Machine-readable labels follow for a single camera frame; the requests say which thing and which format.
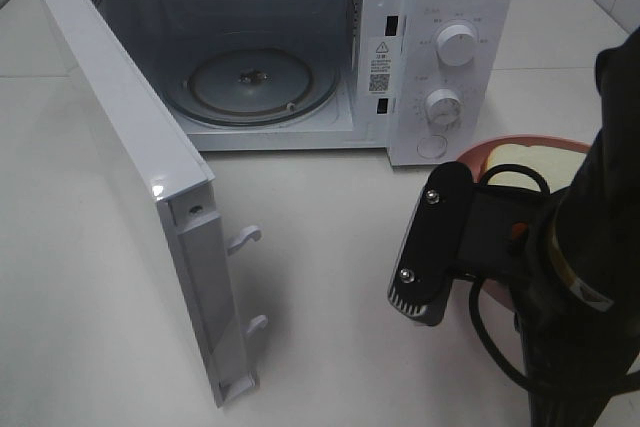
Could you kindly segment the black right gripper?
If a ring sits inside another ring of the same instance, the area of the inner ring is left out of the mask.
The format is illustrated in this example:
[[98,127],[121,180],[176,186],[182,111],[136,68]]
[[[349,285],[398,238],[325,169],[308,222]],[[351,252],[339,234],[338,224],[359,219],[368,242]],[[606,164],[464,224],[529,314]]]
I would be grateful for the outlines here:
[[524,292],[538,288],[544,296],[568,293],[551,266],[544,237],[567,191],[551,193],[519,187],[453,181],[449,200],[464,204],[461,233],[449,278],[479,278]]

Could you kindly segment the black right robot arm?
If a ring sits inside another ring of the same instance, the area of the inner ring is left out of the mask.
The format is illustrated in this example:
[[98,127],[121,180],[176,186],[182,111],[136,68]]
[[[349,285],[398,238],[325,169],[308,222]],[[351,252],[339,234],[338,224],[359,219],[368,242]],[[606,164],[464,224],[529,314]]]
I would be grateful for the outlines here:
[[529,231],[532,275],[511,293],[524,366],[472,325],[499,368],[529,396],[535,426],[592,426],[609,400],[639,387],[639,37],[600,52],[602,125],[570,186]]

